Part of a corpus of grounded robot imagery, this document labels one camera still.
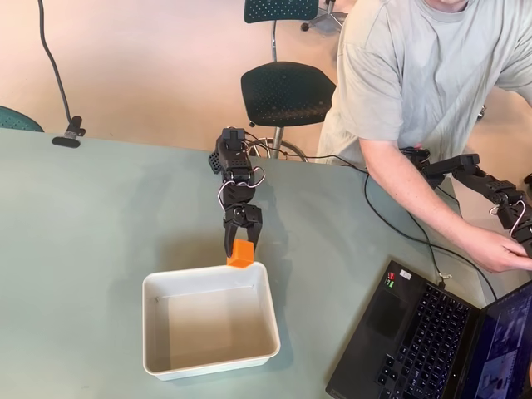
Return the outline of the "person's right hand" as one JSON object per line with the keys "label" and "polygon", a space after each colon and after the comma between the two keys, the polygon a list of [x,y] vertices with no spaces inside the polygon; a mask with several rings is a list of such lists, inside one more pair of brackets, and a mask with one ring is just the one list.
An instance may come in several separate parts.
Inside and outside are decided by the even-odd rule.
{"label": "person's right hand", "polygon": [[531,270],[531,258],[524,248],[502,235],[488,233],[482,263],[494,273],[510,270]]}

